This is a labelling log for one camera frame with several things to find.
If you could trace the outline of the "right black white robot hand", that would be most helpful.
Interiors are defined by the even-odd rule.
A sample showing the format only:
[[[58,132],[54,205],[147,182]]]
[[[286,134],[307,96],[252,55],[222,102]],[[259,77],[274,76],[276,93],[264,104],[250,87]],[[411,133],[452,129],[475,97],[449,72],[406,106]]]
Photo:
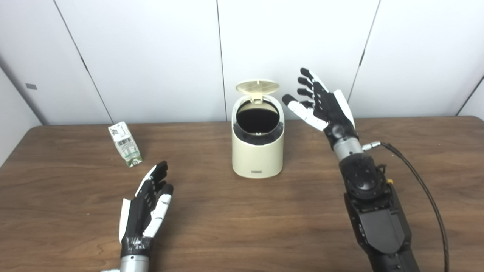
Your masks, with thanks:
[[[285,94],[282,102],[304,122],[318,131],[323,131],[331,148],[338,141],[358,139],[355,122],[349,104],[341,90],[330,92],[316,74],[306,68],[300,69],[298,95],[308,97],[299,101]]]

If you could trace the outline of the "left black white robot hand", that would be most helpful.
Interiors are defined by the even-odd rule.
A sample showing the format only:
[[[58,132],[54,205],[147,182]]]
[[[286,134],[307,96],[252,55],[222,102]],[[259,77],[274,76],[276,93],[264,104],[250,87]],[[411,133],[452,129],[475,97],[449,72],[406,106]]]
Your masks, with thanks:
[[[123,199],[119,221],[120,257],[149,257],[154,238],[171,203],[174,187],[165,178],[168,163],[159,162],[145,174],[132,199]]]

